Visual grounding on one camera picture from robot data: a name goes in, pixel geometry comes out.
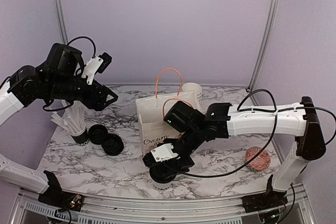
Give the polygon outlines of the white paper bag pink handles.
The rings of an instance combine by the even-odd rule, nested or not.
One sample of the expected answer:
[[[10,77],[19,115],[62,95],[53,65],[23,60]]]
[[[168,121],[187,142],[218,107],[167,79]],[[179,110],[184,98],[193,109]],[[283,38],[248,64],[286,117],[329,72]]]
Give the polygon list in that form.
[[[155,95],[136,99],[140,146],[142,154],[149,153],[166,138],[178,138],[181,134],[163,121],[169,109],[178,101],[186,102],[194,109],[201,109],[194,91],[182,91],[183,78],[180,77],[178,92],[158,94],[160,76],[155,83]]]

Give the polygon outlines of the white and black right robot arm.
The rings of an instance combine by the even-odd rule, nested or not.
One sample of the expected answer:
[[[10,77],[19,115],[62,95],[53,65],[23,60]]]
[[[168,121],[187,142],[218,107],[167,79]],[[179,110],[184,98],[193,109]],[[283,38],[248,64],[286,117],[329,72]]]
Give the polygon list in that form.
[[[285,195],[308,163],[326,152],[317,110],[310,97],[302,97],[299,103],[273,107],[213,103],[205,113],[178,101],[164,116],[164,122],[182,136],[174,143],[162,144],[164,154],[156,160],[180,172],[179,161],[189,158],[204,142],[216,138],[244,134],[292,135],[295,142],[291,152],[268,179],[267,189],[260,195],[260,203],[271,207]]]

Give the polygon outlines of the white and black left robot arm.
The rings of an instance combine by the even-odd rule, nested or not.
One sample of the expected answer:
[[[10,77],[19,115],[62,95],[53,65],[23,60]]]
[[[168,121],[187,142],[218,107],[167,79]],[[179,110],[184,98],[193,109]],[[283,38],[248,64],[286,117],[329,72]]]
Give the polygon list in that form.
[[[54,100],[81,102],[85,107],[102,111],[118,100],[106,86],[94,80],[111,63],[107,53],[84,63],[82,52],[70,45],[55,43],[38,67],[23,66],[1,84],[1,123],[28,107],[35,100],[47,106]],[[66,193],[52,172],[28,168],[1,156],[1,180],[46,196],[54,205],[66,202]]]

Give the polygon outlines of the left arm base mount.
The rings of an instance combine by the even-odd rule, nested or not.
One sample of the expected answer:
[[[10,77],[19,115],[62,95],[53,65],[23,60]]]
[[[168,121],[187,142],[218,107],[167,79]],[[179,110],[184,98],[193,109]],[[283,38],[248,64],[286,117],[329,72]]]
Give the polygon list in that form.
[[[48,188],[43,194],[39,194],[38,201],[54,207],[80,212],[83,203],[83,195],[63,191],[54,173],[43,171],[48,179]]]

